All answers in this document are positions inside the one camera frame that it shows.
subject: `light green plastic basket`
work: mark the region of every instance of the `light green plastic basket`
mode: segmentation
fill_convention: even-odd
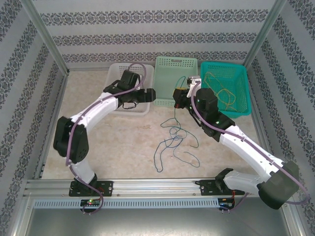
[[[174,106],[173,92],[176,82],[182,76],[188,78],[190,75],[198,75],[197,59],[157,57],[153,83],[157,98],[154,104]]]

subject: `teal plastic basket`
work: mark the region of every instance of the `teal plastic basket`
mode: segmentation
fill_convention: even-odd
[[[252,112],[247,72],[244,66],[203,62],[201,81],[202,88],[211,88],[215,92],[218,97],[219,111],[223,114],[230,118],[237,118],[248,116]]]
[[[196,58],[157,57],[153,83],[157,98],[154,104],[173,107],[176,82],[182,76],[187,79],[190,75],[198,75]]]

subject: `beige floor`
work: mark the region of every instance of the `beige floor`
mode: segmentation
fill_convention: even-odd
[[[106,74],[106,71],[71,72],[59,117],[70,117],[95,101],[103,90]],[[176,154],[196,165],[197,161],[184,151],[194,154],[200,160],[200,167],[180,162],[173,157],[172,150],[168,150],[162,156],[164,170],[158,173],[154,167],[154,152],[158,144],[169,137],[169,130],[161,128],[160,123],[171,118],[173,112],[172,107],[151,104],[149,113],[144,117],[108,115],[97,124],[89,134],[87,158],[98,178],[214,177],[226,167],[254,174],[254,170],[237,154],[205,135],[186,110],[178,110],[177,118],[182,128],[198,138],[200,147],[190,147],[195,140],[188,136]],[[257,142],[251,116],[235,119],[235,122]],[[156,157],[160,169],[159,155]],[[51,144],[43,178],[73,178],[64,163],[64,158]]]

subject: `patterned wallpaper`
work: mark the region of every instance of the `patterned wallpaper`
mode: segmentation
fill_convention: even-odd
[[[18,0],[0,1],[0,236],[33,178],[63,75]]]
[[[243,63],[275,0],[35,0],[72,68],[157,56]]]
[[[289,0],[248,71],[273,153],[299,165],[311,194],[298,208],[307,235],[315,235],[314,15],[311,0]]]

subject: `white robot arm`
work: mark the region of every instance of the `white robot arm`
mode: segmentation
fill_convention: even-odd
[[[89,150],[87,134],[107,114],[116,110],[124,102],[152,102],[155,100],[155,92],[150,88],[147,89],[147,92],[144,92],[144,89],[140,89],[123,96],[114,96],[103,100],[105,97],[116,94],[121,90],[133,88],[137,81],[139,81],[137,74],[126,72],[125,76],[123,75],[122,79],[116,82],[118,83],[117,86],[112,84],[104,89],[101,96],[93,104],[99,101],[102,102],[99,102],[97,105],[93,106],[93,108],[89,109],[83,118],[82,114],[87,108],[71,118],[61,117],[58,120],[54,148],[61,156],[66,156],[70,130],[73,124],[79,120],[74,130],[71,145],[71,167],[75,177],[90,186],[96,184],[97,177],[85,158]],[[190,115],[208,136],[235,151],[241,158],[249,163],[258,174],[257,176],[248,175],[226,168],[216,177],[217,188],[220,190],[241,190],[255,194],[260,196],[271,208],[280,208],[281,205],[298,190],[298,186],[280,172],[273,163],[284,168],[295,178],[298,178],[299,175],[297,165],[293,162],[284,163],[247,137],[246,134],[235,125],[234,121],[218,111],[218,99],[214,96],[210,88],[201,88],[200,81],[200,77],[193,76],[188,79],[190,89],[175,89],[173,94],[175,108],[188,109]],[[192,94],[195,86],[197,86],[196,88],[198,90],[195,92],[196,94]],[[209,124],[221,130],[225,130],[227,133],[223,134],[213,130],[200,121],[192,109],[191,96],[197,101],[196,107],[199,114],[201,114]],[[235,138],[228,133],[238,134],[242,139]],[[267,155],[272,160],[272,163],[257,150]]]
[[[75,174],[77,185],[81,185],[87,194],[91,194],[92,189],[89,189],[86,184],[95,188],[97,182],[97,176],[85,158],[89,151],[88,133],[106,115],[126,102],[154,101],[156,98],[154,89],[148,88],[146,91],[143,88],[134,89],[140,86],[140,81],[140,75],[125,70],[121,79],[106,87],[100,97],[86,109],[71,118],[61,117],[58,120],[54,149],[60,156],[66,157],[67,150],[70,148],[69,165]]]
[[[234,121],[219,112],[218,99],[213,91],[210,88],[201,88],[200,84],[199,76],[191,76],[187,80],[189,89],[175,89],[173,94],[175,108],[186,108],[208,136],[236,152],[258,174],[248,175],[227,168],[217,175],[216,186],[221,190],[241,190],[258,195],[269,207],[279,209],[299,186],[278,167],[298,179],[298,166],[294,162],[284,163],[253,142]]]

